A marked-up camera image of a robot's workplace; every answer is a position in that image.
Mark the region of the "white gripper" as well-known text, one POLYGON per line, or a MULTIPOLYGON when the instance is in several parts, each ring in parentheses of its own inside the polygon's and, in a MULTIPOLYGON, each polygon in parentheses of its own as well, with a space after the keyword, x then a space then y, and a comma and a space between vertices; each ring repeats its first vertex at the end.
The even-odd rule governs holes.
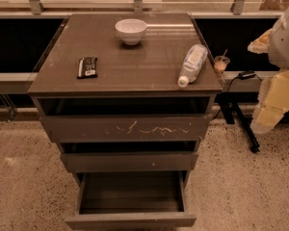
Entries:
MULTIPOLYGON (((256 54, 267 53, 271 32, 272 30, 269 29, 252 41, 248 50, 256 54)), ((276 127, 288 111, 289 70, 283 70, 273 78, 265 78, 262 81, 250 128, 255 134, 268 133, 276 127)))

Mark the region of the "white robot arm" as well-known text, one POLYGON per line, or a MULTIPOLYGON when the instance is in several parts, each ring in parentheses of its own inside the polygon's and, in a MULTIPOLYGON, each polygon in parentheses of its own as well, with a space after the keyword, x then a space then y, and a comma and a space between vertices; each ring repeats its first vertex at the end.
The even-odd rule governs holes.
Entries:
POLYGON ((252 53, 267 53, 269 62, 279 68, 274 77, 262 80, 251 130, 264 134, 273 130, 289 111, 289 7, 274 24, 248 46, 252 53))

